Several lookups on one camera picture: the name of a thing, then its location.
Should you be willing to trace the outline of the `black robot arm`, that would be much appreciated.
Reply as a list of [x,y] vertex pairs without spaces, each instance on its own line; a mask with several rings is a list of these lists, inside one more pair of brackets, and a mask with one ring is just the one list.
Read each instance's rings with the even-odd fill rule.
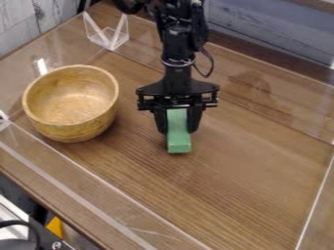
[[117,8],[127,15],[153,8],[159,39],[163,45],[161,61],[165,65],[162,79],[137,89],[138,108],[154,114],[158,131],[167,134],[171,122],[167,112],[186,110],[186,130],[198,129],[202,113],[218,105],[221,87],[193,78],[196,54],[214,58],[204,46],[209,38],[205,19],[205,0],[114,0]]

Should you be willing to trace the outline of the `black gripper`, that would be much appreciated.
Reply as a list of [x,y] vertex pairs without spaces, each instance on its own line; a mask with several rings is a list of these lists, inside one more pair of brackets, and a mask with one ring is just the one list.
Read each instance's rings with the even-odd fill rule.
[[200,127],[202,111],[218,106],[220,90],[217,84],[196,79],[176,86],[162,79],[137,89],[138,109],[154,111],[158,131],[166,135],[169,132],[166,109],[188,108],[188,130],[192,134]]

